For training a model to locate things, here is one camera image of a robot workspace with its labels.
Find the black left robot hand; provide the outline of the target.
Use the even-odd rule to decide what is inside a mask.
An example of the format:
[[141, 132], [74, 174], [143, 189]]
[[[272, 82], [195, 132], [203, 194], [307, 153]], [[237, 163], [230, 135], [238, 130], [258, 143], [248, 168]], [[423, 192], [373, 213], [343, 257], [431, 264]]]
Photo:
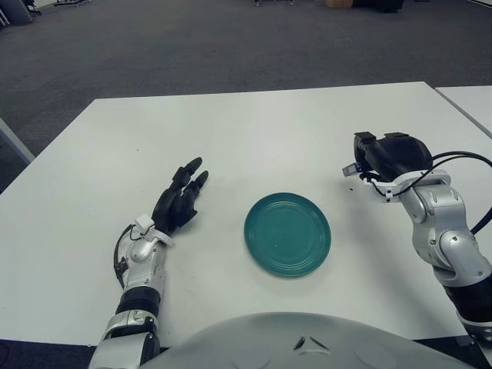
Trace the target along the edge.
[[203, 171], [196, 179], [192, 176], [201, 164], [202, 158], [197, 157], [175, 172], [171, 184], [161, 194], [151, 215], [157, 231], [172, 236], [198, 213], [194, 203], [208, 179], [208, 171]]

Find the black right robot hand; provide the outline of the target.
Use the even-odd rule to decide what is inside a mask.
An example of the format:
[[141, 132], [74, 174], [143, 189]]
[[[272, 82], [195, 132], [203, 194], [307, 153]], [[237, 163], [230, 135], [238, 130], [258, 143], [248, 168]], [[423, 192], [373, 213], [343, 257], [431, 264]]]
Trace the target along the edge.
[[362, 173], [374, 172], [385, 182], [433, 165], [427, 146], [401, 132], [387, 133], [383, 138], [376, 138], [368, 131], [355, 133], [354, 156]]

